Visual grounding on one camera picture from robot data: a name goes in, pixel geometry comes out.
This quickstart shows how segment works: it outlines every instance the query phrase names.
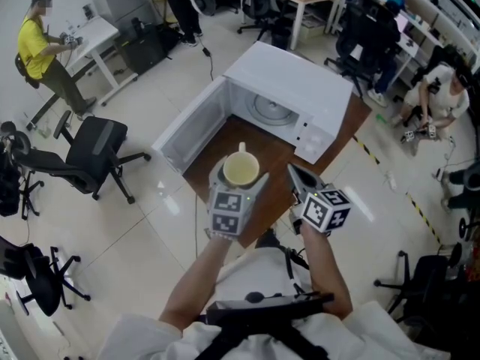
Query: white microwave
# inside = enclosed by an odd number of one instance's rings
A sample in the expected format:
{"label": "white microwave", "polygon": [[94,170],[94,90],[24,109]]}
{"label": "white microwave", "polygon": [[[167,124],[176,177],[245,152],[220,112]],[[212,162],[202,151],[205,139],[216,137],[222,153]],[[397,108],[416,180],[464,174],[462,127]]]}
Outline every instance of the white microwave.
{"label": "white microwave", "polygon": [[[236,115],[295,146],[295,155],[314,164],[337,137],[352,88],[324,67],[256,42],[183,110],[152,148],[184,173],[227,118]],[[271,106],[278,118],[259,118],[259,103]]]}

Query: yellow liquid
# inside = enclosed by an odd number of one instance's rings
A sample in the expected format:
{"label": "yellow liquid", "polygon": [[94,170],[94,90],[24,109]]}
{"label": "yellow liquid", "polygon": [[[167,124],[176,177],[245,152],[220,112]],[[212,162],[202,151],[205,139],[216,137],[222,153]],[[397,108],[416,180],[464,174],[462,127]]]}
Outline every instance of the yellow liquid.
{"label": "yellow liquid", "polygon": [[258,166],[251,157],[235,154],[228,158],[223,173],[226,179],[235,185],[251,183],[258,176]]}

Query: person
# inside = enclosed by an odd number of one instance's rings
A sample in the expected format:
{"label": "person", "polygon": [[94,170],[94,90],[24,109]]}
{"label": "person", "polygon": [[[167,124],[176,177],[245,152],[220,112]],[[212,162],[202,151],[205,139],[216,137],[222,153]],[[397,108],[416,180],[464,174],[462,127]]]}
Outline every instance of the person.
{"label": "person", "polygon": [[[448,190],[448,183],[463,185],[463,193],[452,196]],[[444,171],[442,186],[448,194],[442,199],[442,207],[450,213],[452,209],[474,209],[480,206],[480,163],[472,164],[468,169],[456,172]]]}
{"label": "person", "polygon": [[[470,105],[467,89],[472,81],[472,72],[464,63],[460,63],[455,70],[446,64],[438,65],[406,93],[400,113],[391,119],[391,126],[396,127],[406,121],[413,109],[420,106],[422,117],[419,129],[434,125],[436,140],[448,138],[449,125]],[[410,143],[414,156],[419,149],[420,139],[416,137]]]}
{"label": "person", "polygon": [[[400,32],[395,18],[400,13],[399,5],[392,0],[385,3],[385,12],[381,15],[382,22],[392,30],[394,33],[394,41],[397,43],[400,40]],[[379,63],[381,76],[376,81],[372,89],[367,93],[370,98],[383,108],[387,107],[383,94],[385,94],[390,82],[393,80],[397,72],[397,63],[395,63],[395,48],[389,49],[383,56]]]}
{"label": "person", "polygon": [[47,15],[52,3],[53,0],[31,0],[18,35],[20,58],[28,75],[64,99],[79,120],[82,120],[97,99],[92,97],[84,100],[74,79],[56,59],[59,53],[73,52],[78,43],[74,41],[63,44],[62,39],[44,34],[42,17]]}
{"label": "person", "polygon": [[178,20],[180,29],[184,33],[181,42],[186,46],[195,47],[198,44],[195,37],[200,38],[203,36],[197,11],[192,6],[190,0],[167,1]]}
{"label": "person", "polygon": [[[376,301],[353,310],[349,290],[327,237],[306,223],[300,230],[310,267],[307,270],[305,262],[295,255],[296,259],[290,262],[295,282],[306,293],[317,291],[334,295],[333,301],[323,305],[322,313],[294,320],[290,326],[295,328],[294,333],[301,335],[298,339],[300,349],[313,347],[310,355],[304,353],[305,356],[299,357],[289,349],[291,346],[272,340],[267,334],[251,334],[236,343],[215,341],[224,330],[197,321],[204,307],[213,301],[255,302],[254,299],[273,296],[275,302],[275,297],[296,294],[287,275],[285,248],[269,230],[259,239],[256,249],[223,268],[232,242],[220,236],[212,237],[174,287],[159,321],[133,314],[122,316],[97,359],[190,360],[204,351],[207,353],[207,347],[210,348],[208,356],[202,359],[418,359],[413,343]],[[231,333],[235,333],[235,329],[232,327]],[[281,335],[282,329],[278,330],[278,326],[274,329]],[[210,345],[213,343],[223,347],[220,353],[212,355]]]}

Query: yellow shirt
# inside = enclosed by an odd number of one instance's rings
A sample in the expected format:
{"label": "yellow shirt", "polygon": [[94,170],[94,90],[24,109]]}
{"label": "yellow shirt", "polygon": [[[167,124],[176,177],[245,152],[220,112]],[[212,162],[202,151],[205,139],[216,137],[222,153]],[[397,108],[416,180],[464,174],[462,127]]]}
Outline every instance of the yellow shirt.
{"label": "yellow shirt", "polygon": [[40,54],[48,45],[42,19],[40,17],[36,20],[25,18],[18,34],[18,51],[32,79],[41,79],[55,58],[54,55]]}

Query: man in yellow shirt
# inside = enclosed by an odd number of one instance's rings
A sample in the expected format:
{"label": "man in yellow shirt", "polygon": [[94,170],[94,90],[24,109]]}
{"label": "man in yellow shirt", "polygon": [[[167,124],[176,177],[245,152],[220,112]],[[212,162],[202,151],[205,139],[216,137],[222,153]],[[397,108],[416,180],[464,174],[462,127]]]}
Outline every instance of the man in yellow shirt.
{"label": "man in yellow shirt", "polygon": [[95,97],[84,100],[74,79],[55,57],[58,53],[73,52],[78,43],[63,44],[58,37],[44,34],[42,16],[46,16],[53,0],[31,0],[30,9],[18,35],[20,58],[28,75],[64,99],[79,120],[95,104]]}

